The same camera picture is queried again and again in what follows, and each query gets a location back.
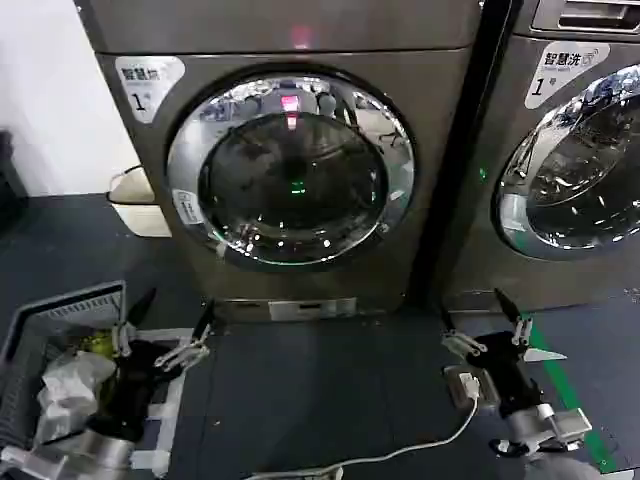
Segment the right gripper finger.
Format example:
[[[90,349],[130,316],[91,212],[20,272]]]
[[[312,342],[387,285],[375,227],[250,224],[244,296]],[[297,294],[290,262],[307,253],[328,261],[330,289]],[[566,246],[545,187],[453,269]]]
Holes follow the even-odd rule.
[[[458,357],[479,356],[480,344],[455,328],[451,314],[443,306],[440,306],[440,315],[444,324],[444,333],[441,336],[442,345]]]
[[[532,319],[524,317],[517,305],[500,289],[494,289],[495,296],[502,312],[514,327],[511,343],[521,351],[526,351],[530,345]]]

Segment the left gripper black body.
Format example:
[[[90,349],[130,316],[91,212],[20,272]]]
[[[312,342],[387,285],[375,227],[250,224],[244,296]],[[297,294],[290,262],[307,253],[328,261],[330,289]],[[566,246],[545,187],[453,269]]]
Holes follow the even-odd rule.
[[[150,402],[164,381],[156,360],[169,352],[166,345],[134,340],[131,353],[116,360],[117,375],[105,403],[88,420],[88,428],[98,434],[126,441],[139,441]]]

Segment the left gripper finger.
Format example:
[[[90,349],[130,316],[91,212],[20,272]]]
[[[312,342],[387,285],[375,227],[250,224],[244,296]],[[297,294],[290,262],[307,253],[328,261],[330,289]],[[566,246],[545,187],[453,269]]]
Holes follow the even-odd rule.
[[[213,305],[207,304],[192,331],[190,341],[158,357],[154,362],[154,367],[159,370],[174,370],[176,368],[188,370],[195,366],[210,353],[207,339],[211,333],[212,325]]]
[[[113,355],[128,357],[133,352],[133,342],[138,339],[138,327],[145,319],[157,293],[155,287],[149,289],[128,310],[123,320],[111,329]]]

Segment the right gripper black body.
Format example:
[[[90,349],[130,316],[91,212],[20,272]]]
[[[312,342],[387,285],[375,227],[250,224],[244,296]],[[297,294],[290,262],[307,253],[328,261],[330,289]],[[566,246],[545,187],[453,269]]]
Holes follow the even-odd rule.
[[[515,412],[528,410],[543,403],[538,384],[527,378],[521,368],[525,347],[512,343],[513,334],[498,331],[475,338],[486,347],[478,356],[471,355],[468,362],[487,371],[499,397],[499,414],[509,417]]]

